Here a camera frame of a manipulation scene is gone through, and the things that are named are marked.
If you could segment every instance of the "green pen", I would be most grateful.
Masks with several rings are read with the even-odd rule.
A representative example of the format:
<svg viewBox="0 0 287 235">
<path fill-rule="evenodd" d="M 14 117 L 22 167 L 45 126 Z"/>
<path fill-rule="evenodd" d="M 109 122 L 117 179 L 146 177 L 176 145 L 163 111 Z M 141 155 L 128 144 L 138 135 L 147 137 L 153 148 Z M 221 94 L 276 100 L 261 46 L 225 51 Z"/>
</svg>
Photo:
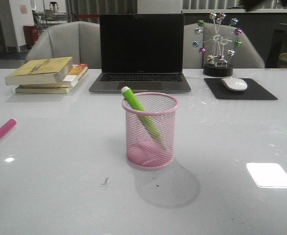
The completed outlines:
<svg viewBox="0 0 287 235">
<path fill-rule="evenodd" d="M 135 110 L 145 111 L 140 101 L 134 95 L 134 93 L 129 87 L 123 87 L 121 89 L 121 93 L 123 94 L 125 100 L 128 102 L 130 107 L 132 107 Z M 154 125 L 152 119 L 149 116 L 145 116 L 145 115 L 138 115 L 138 118 L 143 124 L 143 126 L 145 127 L 145 129 L 148 131 L 150 136 L 163 148 L 166 148 L 166 145 L 164 144 L 162 140 L 162 135 L 159 132 L 158 128 Z"/>
</svg>

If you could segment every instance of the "stack of books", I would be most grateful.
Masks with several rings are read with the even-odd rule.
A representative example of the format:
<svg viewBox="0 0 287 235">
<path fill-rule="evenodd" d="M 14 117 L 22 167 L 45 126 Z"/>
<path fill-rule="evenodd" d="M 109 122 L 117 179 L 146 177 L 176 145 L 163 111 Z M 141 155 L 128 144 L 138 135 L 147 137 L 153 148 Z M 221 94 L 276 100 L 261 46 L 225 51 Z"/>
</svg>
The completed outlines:
<svg viewBox="0 0 287 235">
<path fill-rule="evenodd" d="M 18 85 L 16 93 L 67 94 L 86 75 L 87 64 L 73 63 L 72 57 L 31 60 L 5 78 Z"/>
</svg>

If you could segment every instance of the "computer mouse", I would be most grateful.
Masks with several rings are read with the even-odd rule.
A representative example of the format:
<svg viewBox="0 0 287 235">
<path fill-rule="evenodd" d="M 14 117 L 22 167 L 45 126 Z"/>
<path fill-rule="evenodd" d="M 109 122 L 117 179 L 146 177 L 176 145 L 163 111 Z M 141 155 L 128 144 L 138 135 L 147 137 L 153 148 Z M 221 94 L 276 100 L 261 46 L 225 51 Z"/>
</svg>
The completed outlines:
<svg viewBox="0 0 287 235">
<path fill-rule="evenodd" d="M 246 90 L 247 84 L 241 78 L 225 77 L 221 79 L 223 85 L 232 92 L 241 92 Z"/>
</svg>

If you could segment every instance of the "black mouse pad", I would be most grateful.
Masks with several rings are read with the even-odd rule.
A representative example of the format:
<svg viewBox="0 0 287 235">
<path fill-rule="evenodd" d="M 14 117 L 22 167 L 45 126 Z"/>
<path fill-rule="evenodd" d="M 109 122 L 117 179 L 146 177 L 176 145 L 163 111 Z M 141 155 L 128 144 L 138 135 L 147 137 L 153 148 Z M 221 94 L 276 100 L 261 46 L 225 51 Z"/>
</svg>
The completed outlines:
<svg viewBox="0 0 287 235">
<path fill-rule="evenodd" d="M 221 78 L 205 78 L 208 87 L 217 99 L 251 99 L 251 100 L 276 100 L 278 99 L 251 78 L 243 78 L 247 89 L 242 92 L 229 91 L 222 83 Z"/>
</svg>

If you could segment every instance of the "laptop screen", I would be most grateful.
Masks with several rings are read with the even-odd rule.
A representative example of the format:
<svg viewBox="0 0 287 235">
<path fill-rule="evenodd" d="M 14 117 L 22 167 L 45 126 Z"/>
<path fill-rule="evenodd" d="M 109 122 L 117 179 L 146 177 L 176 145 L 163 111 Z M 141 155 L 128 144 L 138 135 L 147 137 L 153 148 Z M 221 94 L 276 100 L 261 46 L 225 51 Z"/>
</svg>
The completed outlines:
<svg viewBox="0 0 287 235">
<path fill-rule="evenodd" d="M 183 14 L 101 15 L 102 72 L 181 72 Z"/>
</svg>

